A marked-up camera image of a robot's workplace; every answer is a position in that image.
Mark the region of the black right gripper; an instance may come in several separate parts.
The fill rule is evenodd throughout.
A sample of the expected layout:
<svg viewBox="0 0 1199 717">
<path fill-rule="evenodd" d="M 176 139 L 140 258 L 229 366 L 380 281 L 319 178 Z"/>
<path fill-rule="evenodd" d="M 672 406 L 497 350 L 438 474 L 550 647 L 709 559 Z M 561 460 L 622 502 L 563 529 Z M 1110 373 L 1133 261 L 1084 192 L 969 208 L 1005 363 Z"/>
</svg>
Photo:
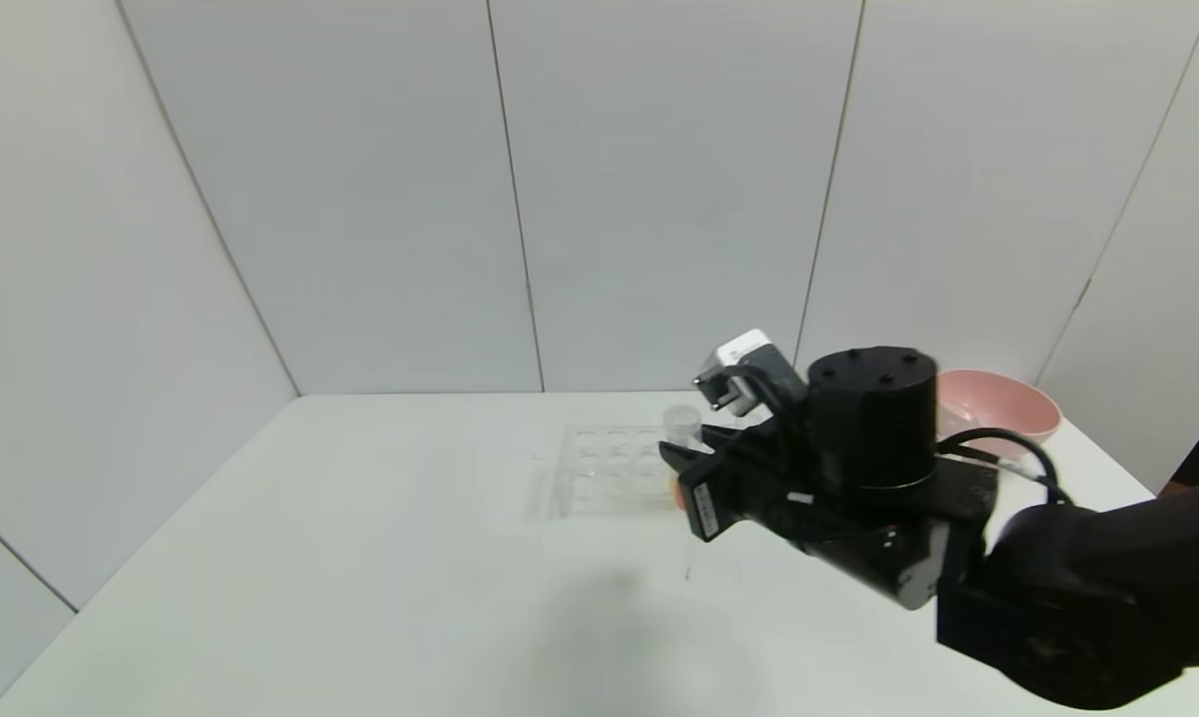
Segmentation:
<svg viewBox="0 0 1199 717">
<path fill-rule="evenodd" d="M 704 542 L 753 522 L 787 542 L 811 541 L 811 508 L 790 495 L 813 494 L 813 458 L 775 424 L 703 424 L 703 444 L 658 442 L 677 475 L 692 535 Z"/>
</svg>

